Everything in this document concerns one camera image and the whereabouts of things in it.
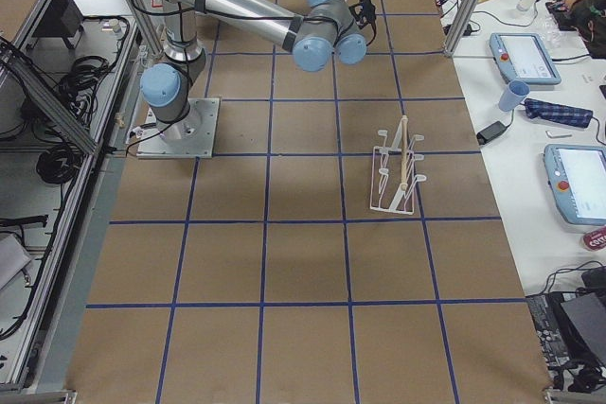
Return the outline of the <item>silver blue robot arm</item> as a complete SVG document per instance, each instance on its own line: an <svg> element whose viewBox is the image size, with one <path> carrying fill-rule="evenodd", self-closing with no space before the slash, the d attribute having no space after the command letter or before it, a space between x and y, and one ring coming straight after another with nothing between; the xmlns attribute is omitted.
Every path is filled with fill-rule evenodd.
<svg viewBox="0 0 606 404"><path fill-rule="evenodd" d="M322 70L331 56L356 64L366 53L365 37L346 0L307 0L311 8L307 16L267 0L164 1L256 33L290 52L295 64L307 72ZM140 90L165 141L189 138L202 122L188 100L187 84L186 72L168 63L152 66L141 77Z"/></svg>

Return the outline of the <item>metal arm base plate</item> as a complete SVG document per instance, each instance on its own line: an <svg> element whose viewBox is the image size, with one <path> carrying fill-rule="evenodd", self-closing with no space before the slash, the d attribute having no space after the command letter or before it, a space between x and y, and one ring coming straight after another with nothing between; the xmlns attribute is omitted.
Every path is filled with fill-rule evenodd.
<svg viewBox="0 0 606 404"><path fill-rule="evenodd" d="M219 98L190 98L189 113L180 122L158 134L167 124L160 123L142 132L136 156L141 159L211 158L215 141Z"/></svg>

